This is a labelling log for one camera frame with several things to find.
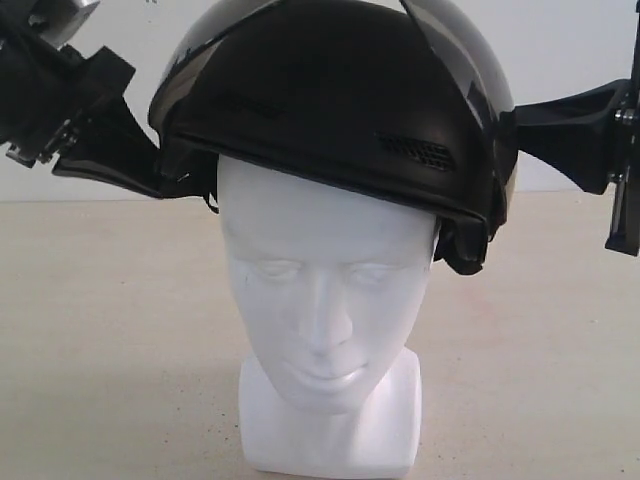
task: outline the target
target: mannequin head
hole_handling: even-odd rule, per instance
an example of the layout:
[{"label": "mannequin head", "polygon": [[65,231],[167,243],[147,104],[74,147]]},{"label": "mannequin head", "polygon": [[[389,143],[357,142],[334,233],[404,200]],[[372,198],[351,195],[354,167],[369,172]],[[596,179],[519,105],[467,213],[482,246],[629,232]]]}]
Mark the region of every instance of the mannequin head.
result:
[{"label": "mannequin head", "polygon": [[361,408],[415,323],[436,217],[226,157],[218,203],[231,288],[278,394]]}]

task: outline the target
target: mannequin lips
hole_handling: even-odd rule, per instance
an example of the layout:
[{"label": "mannequin lips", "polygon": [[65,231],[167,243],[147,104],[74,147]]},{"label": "mannequin lips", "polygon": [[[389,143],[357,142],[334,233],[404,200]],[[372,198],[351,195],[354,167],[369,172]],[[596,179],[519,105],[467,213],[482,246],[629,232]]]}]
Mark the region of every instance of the mannequin lips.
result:
[{"label": "mannequin lips", "polygon": [[296,380],[298,380],[302,385],[312,390],[318,390],[324,393],[335,393],[347,388],[361,376],[367,367],[367,364],[364,364],[346,375],[330,376],[301,370],[289,362],[285,362],[285,365]]}]

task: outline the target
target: mannequin base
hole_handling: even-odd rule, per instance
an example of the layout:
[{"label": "mannequin base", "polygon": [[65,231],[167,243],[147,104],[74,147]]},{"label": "mannequin base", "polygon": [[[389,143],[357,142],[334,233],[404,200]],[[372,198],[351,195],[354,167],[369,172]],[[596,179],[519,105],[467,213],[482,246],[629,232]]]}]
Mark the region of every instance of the mannequin base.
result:
[{"label": "mannequin base", "polygon": [[255,357],[240,374],[240,433],[258,471],[341,480],[401,479],[418,450],[420,364],[404,349],[360,410],[303,412],[286,403]]}]

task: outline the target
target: mannequin nose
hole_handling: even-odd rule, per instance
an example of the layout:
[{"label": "mannequin nose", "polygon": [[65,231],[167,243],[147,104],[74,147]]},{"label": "mannequin nose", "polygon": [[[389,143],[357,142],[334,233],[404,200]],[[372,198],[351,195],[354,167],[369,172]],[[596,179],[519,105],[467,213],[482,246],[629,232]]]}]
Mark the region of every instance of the mannequin nose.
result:
[{"label": "mannequin nose", "polygon": [[307,312],[300,325],[300,335],[313,353],[327,353],[353,335],[339,275],[326,272],[314,275]]}]

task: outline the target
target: mannequin eye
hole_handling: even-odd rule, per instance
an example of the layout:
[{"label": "mannequin eye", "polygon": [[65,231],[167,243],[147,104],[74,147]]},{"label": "mannequin eye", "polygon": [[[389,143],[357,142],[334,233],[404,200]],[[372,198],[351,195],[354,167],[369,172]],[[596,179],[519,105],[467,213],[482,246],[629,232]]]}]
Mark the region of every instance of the mannequin eye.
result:
[{"label": "mannequin eye", "polygon": [[289,260],[265,260],[254,263],[255,269],[270,280],[293,280],[302,265]]},{"label": "mannequin eye", "polygon": [[349,269],[349,278],[356,283],[377,285],[400,270],[402,270],[402,267],[394,265],[360,264],[354,265]]}]

